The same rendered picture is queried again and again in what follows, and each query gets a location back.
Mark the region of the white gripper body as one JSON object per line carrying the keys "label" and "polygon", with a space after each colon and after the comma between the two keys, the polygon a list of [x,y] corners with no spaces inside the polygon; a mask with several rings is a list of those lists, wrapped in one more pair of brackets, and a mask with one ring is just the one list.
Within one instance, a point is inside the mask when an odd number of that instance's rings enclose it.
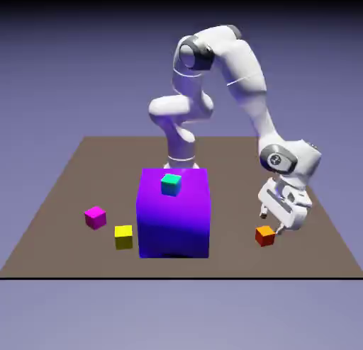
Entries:
{"label": "white gripper body", "polygon": [[300,229],[308,213],[307,207],[296,205],[279,195],[273,178],[267,179],[258,193],[258,199],[268,208],[268,212],[285,225],[286,230]]}

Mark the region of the small orange cube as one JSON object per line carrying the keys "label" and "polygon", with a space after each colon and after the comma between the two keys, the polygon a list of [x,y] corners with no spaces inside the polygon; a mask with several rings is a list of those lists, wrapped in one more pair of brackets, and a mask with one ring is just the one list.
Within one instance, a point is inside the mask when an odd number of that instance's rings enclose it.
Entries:
{"label": "small orange cube", "polygon": [[257,227],[255,230],[255,240],[261,246],[273,245],[275,239],[275,231],[268,225]]}

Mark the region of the small green cube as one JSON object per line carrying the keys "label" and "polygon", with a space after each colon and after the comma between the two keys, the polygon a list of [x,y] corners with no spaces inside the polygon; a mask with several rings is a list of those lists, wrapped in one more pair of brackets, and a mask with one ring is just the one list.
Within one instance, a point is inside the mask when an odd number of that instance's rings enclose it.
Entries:
{"label": "small green cube", "polygon": [[181,190],[182,177],[176,174],[165,174],[160,183],[162,195],[175,197]]}

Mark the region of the small yellow cube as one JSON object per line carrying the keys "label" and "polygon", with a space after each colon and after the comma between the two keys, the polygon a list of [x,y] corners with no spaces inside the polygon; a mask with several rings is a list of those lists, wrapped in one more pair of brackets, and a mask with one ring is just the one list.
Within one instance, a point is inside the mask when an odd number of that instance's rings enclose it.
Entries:
{"label": "small yellow cube", "polygon": [[115,226],[115,246],[117,250],[133,248],[133,229],[131,225]]}

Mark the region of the small magenta cube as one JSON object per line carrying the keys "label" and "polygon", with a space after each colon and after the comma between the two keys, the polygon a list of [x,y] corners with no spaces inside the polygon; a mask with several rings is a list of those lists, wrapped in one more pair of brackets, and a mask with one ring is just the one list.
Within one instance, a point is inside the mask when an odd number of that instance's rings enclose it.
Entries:
{"label": "small magenta cube", "polygon": [[106,225],[106,211],[99,206],[94,206],[84,212],[85,223],[93,230]]}

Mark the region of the large purple box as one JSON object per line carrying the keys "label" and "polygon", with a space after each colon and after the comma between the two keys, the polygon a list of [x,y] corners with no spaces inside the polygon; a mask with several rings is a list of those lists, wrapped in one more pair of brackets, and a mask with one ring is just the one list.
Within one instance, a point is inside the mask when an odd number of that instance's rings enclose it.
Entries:
{"label": "large purple box", "polygon": [[[161,193],[165,174],[181,176],[177,196]],[[208,172],[200,169],[144,168],[136,199],[142,258],[207,258],[211,228]]]}

